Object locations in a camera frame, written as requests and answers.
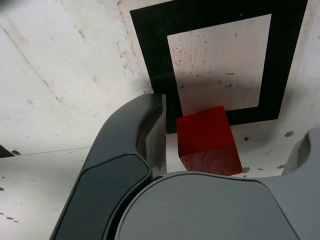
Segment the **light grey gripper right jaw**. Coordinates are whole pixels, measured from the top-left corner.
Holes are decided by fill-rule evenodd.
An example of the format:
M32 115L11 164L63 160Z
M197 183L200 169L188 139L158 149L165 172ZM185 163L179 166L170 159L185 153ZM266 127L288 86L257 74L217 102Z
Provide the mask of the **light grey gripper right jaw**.
M117 240L317 240L320 130L299 141L280 176L170 173L128 205Z

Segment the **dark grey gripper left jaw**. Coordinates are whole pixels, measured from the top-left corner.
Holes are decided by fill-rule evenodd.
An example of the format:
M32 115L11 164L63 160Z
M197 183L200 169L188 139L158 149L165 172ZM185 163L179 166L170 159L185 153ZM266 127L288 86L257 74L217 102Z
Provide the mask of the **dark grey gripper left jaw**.
M124 104L96 136L51 239L114 239L132 199L167 172L166 158L165 95Z

